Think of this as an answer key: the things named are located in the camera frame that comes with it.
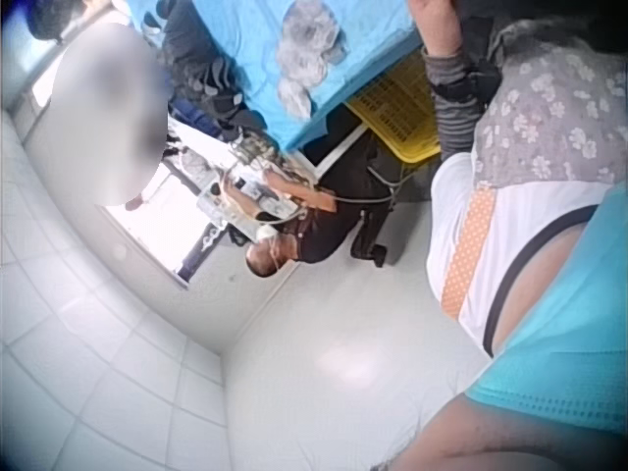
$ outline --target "person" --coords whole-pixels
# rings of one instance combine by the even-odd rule
[[[431,81],[448,84],[464,80],[460,23],[451,0],[408,3],[425,42]],[[537,43],[529,39],[527,45]],[[433,183],[435,227],[428,261],[433,287],[437,266],[442,272],[447,264],[455,263],[451,252],[464,239],[465,230],[455,234],[455,226],[464,227],[465,219],[474,217],[473,211],[483,214],[483,209],[474,208],[470,202],[475,181],[488,182],[480,185],[481,190],[497,188],[500,207],[488,212],[492,215],[489,231],[495,234],[490,243],[482,245],[481,256],[486,260],[473,275],[482,278],[483,287],[472,289],[463,302],[467,317],[461,322],[471,334],[478,332],[475,329],[481,332],[486,324],[481,316],[494,302],[495,290],[490,286],[499,285],[499,276],[507,271],[505,255],[511,254],[507,258],[512,263],[517,251],[527,254],[518,262],[518,276],[509,275],[515,281],[509,283],[510,293],[500,308],[499,322],[505,323],[497,326],[501,333],[493,343],[496,359],[469,389],[437,413],[399,456],[373,470],[626,469],[628,194],[625,174],[619,170],[623,170],[622,162],[618,161],[625,159],[623,138],[628,140],[628,136],[604,130],[609,123],[615,130],[624,126],[626,110],[613,97],[623,98],[616,85],[625,78],[617,73],[610,76],[616,65],[613,58],[598,57],[582,45],[578,49],[562,47],[564,42],[558,50],[554,46],[520,48],[523,62],[506,60],[503,84],[493,101],[498,112],[482,118],[475,144],[472,128],[482,117],[475,98],[471,94],[462,97],[466,99],[458,95],[455,101],[435,97],[445,162]],[[546,56],[546,52],[555,55]],[[596,57],[600,61],[592,62]],[[542,83],[535,82],[538,76],[533,72],[537,73],[538,67],[543,68],[541,75],[550,74],[552,79],[544,76]],[[531,76],[520,82],[520,95],[514,99],[511,87],[522,73]],[[595,83],[595,76],[603,77],[604,88],[581,89],[581,80]],[[588,105],[593,98],[585,103],[577,101],[584,93],[595,96],[598,105],[607,100],[609,106],[597,108],[595,118],[587,112],[587,108],[593,109]],[[532,95],[531,101],[526,101],[524,94]],[[545,97],[539,100],[537,95]],[[488,145],[488,135],[493,136],[493,144],[514,137],[505,133],[511,125],[510,113],[514,113],[513,119],[519,114],[527,116],[525,129],[530,136],[534,113],[557,110],[552,106],[557,100],[564,100],[565,114],[553,116],[552,122],[546,121],[545,115],[538,122],[543,126],[533,141],[519,139],[519,145],[511,142],[510,147]],[[501,112],[502,106],[507,113]],[[619,107],[619,112],[603,120],[601,112],[612,113],[611,106]],[[522,120],[517,121],[521,129]],[[496,126],[502,126],[502,131],[497,132]],[[572,127],[580,127],[597,150],[603,147],[605,154],[596,157],[602,159],[601,168],[588,168],[596,159],[583,155],[585,149],[594,148],[587,143],[589,139],[566,137],[568,145],[559,154],[550,153],[553,145],[560,148],[563,130]],[[615,139],[621,144],[608,145]],[[523,144],[533,150],[526,152]],[[538,155],[552,160],[535,167],[529,159],[532,156],[534,161]],[[509,161],[516,168],[511,168]],[[573,167],[573,178],[559,177],[556,161],[563,169]],[[610,172],[609,166],[617,172],[614,179],[601,172]],[[545,178],[534,179],[524,173],[528,169],[537,169]],[[511,181],[504,173],[515,173],[518,178]],[[597,181],[591,173],[605,178]],[[552,224],[574,209],[587,207],[592,207],[591,214]],[[526,239],[535,238],[537,228],[542,232],[544,227],[552,229],[531,248],[522,248]],[[467,251],[465,258],[471,258],[472,252]],[[497,282],[491,282],[490,277],[497,277]]]
[[[453,2],[408,4],[443,159],[428,278],[445,314],[493,355],[626,175],[625,60],[570,36],[579,24],[568,20],[517,22],[487,52],[501,73],[487,101]]]
[[[277,194],[287,194],[302,202],[304,216],[281,224],[278,218],[262,211],[257,202],[239,191],[229,179],[223,179],[223,193],[241,211],[257,221],[270,223],[258,231],[257,240],[246,251],[246,264],[261,278],[276,274],[289,260],[319,263],[331,256],[358,224],[363,204],[336,201],[336,197],[352,199],[386,199],[390,192],[367,172],[358,141],[334,167],[321,178],[320,185],[289,181],[281,175],[266,171],[264,179]],[[371,205],[369,224],[383,223],[389,213],[389,203]]]

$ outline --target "gray patterned cloth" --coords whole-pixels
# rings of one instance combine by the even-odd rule
[[[501,47],[503,82],[475,130],[476,186],[625,180],[625,58],[534,33]]]

